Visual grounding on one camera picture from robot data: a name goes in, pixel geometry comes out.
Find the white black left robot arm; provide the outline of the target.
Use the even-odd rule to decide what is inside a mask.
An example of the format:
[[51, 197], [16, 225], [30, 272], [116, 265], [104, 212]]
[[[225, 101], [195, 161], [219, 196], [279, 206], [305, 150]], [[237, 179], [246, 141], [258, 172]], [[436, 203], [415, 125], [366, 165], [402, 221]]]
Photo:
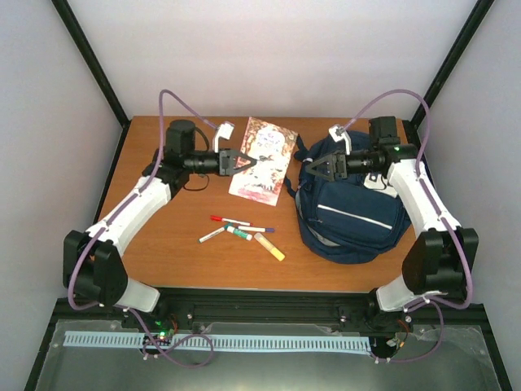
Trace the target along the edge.
[[73, 309], [85, 309], [74, 300], [80, 295], [90, 299], [89, 307], [141, 311], [150, 327], [168, 322], [169, 307], [159, 301], [159, 291], [131, 279], [122, 257], [134, 236], [192, 174], [231, 177], [256, 164], [256, 159], [240, 151], [219, 146], [233, 131], [228, 121], [220, 124], [206, 150], [198, 151], [195, 136], [200, 130], [193, 121], [175, 120], [161, 127], [160, 146], [130, 193], [106, 217], [83, 232], [71, 231], [63, 242], [63, 284]]

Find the pink illustrated paperback book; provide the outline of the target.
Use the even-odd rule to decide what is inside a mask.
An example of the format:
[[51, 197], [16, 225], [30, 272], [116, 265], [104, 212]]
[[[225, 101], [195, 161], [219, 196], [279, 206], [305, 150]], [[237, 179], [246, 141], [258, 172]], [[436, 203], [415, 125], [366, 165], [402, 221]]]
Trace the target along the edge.
[[275, 206], [297, 138], [293, 130], [250, 117], [240, 151], [256, 164], [233, 176], [229, 193]]

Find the green white glue stick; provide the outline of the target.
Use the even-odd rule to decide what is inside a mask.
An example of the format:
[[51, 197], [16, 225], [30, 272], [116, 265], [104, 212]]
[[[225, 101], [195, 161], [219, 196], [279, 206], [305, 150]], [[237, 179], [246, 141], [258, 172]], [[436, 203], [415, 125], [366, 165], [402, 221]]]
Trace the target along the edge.
[[242, 238], [242, 239], [245, 239], [245, 240], [248, 240], [248, 241], [250, 241], [252, 239], [252, 234], [249, 234], [246, 231], [242, 231], [239, 228], [236, 228], [234, 226], [227, 226], [226, 230], [229, 233], [238, 236], [239, 238]]

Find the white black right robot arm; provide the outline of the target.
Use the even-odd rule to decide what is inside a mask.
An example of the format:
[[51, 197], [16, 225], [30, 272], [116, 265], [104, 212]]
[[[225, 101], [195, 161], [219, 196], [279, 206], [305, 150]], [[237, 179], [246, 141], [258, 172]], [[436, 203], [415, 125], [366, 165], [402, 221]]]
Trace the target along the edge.
[[372, 119], [368, 133], [334, 125], [295, 157], [302, 164], [295, 196], [300, 233], [318, 256], [366, 263], [414, 230], [400, 275], [373, 291], [376, 313], [431, 302], [457, 310], [470, 305], [478, 235], [445, 208], [418, 149], [398, 137], [394, 117]]

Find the navy blue student backpack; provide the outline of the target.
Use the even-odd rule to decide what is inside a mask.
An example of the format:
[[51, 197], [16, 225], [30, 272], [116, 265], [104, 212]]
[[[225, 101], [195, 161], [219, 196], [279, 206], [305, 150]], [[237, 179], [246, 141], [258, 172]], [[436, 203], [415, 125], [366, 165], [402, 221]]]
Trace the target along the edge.
[[319, 257], [344, 265], [363, 264], [397, 246], [410, 226], [394, 188], [379, 173], [351, 174], [328, 182], [305, 172], [305, 166], [337, 149], [329, 136], [307, 148], [296, 140], [294, 159], [301, 163], [298, 187], [284, 179], [296, 203], [303, 243]]

